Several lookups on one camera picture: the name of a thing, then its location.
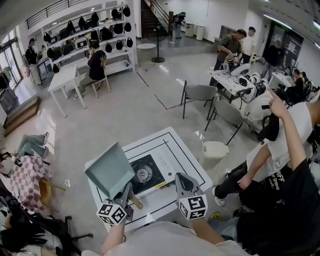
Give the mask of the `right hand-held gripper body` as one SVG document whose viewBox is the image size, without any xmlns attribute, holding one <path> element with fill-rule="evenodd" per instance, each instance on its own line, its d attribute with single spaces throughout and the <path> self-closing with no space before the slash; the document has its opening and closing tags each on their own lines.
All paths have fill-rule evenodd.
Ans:
<svg viewBox="0 0 320 256">
<path fill-rule="evenodd" d="M 208 201 L 200 188 L 195 191 L 178 190 L 177 208 L 187 220 L 203 219 L 208 211 Z"/>
</svg>

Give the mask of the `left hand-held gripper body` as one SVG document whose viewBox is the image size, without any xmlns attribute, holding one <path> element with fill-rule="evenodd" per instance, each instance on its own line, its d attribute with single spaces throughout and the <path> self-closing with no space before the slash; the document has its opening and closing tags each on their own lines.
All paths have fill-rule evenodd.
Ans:
<svg viewBox="0 0 320 256">
<path fill-rule="evenodd" d="M 134 210 L 129 206 L 130 199 L 122 201 L 105 199 L 98 208 L 96 215 L 105 223 L 111 226 L 118 226 L 122 222 L 131 221 Z"/>
</svg>

